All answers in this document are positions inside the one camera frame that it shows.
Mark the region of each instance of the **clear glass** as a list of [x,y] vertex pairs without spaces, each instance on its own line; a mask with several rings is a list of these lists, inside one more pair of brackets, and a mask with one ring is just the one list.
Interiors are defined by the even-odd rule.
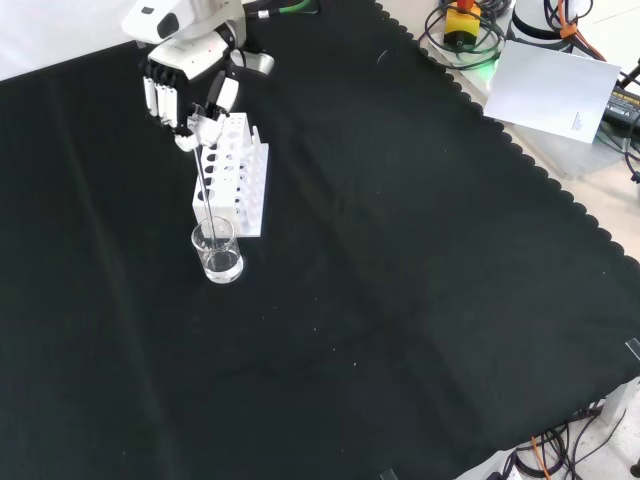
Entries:
[[193,229],[191,242],[207,278],[215,283],[231,283],[240,276],[243,267],[233,225],[224,218],[213,217],[211,227],[209,219],[201,222]]

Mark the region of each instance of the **stirring rod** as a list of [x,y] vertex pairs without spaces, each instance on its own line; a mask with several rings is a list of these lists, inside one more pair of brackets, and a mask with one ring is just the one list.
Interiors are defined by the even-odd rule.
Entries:
[[196,147],[193,149],[193,155],[196,159],[196,167],[198,167],[198,179],[200,180],[200,192],[202,192],[202,199],[204,201],[204,207],[207,212],[207,217],[211,223],[211,236],[213,239],[213,248],[216,248],[216,231],[213,225],[213,215],[211,215],[211,204],[209,203],[209,192],[204,184],[204,170],[202,169],[202,147]]

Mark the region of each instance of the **white table surface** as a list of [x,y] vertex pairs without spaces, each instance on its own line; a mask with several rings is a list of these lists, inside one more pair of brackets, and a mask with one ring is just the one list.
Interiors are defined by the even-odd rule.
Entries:
[[[378,2],[415,38],[424,31],[424,21],[437,4],[437,0]],[[580,28],[610,62],[628,72],[640,57],[640,44],[633,39],[640,24],[640,0],[616,0],[615,3],[616,8],[612,10],[611,2],[596,0],[592,13],[581,22]],[[422,46],[427,44],[428,41],[423,40]],[[429,50],[435,57],[440,55],[432,47]],[[451,73],[474,102],[485,105],[490,90],[490,69],[488,74],[487,69],[464,75]],[[622,245],[627,255],[640,260],[640,186],[630,180],[631,173],[622,155],[599,142],[585,144],[510,124],[505,124],[505,131],[598,219],[600,226],[611,233],[612,240]]]

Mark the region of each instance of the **white wall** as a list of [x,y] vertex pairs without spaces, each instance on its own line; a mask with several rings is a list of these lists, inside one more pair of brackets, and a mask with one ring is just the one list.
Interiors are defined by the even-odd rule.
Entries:
[[0,0],[0,80],[130,39],[134,0]]

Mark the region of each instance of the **black tablecloth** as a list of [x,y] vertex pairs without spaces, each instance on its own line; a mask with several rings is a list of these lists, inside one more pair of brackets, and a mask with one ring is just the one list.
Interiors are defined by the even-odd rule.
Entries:
[[637,263],[386,17],[250,27],[271,159],[228,286],[134,45],[0,86],[3,478],[450,479],[637,375]]

